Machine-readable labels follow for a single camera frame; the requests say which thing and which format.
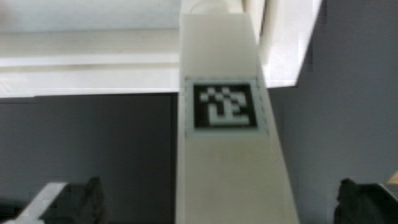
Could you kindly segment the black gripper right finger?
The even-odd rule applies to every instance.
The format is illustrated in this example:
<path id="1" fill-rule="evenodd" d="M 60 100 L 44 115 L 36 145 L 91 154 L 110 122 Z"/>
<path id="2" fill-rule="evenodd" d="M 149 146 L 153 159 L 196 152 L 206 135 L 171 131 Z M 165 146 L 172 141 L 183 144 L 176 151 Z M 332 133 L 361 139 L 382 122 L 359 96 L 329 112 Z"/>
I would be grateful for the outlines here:
<path id="1" fill-rule="evenodd" d="M 334 224 L 398 224 L 398 184 L 341 180 Z"/>

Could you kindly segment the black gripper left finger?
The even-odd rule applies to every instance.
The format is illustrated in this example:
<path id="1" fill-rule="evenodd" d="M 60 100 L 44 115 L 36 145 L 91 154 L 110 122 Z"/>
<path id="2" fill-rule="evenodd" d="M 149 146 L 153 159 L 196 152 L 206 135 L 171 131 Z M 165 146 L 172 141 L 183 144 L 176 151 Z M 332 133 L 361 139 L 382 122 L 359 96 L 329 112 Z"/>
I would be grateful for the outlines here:
<path id="1" fill-rule="evenodd" d="M 101 180 L 50 182 L 11 224 L 108 224 Z"/>

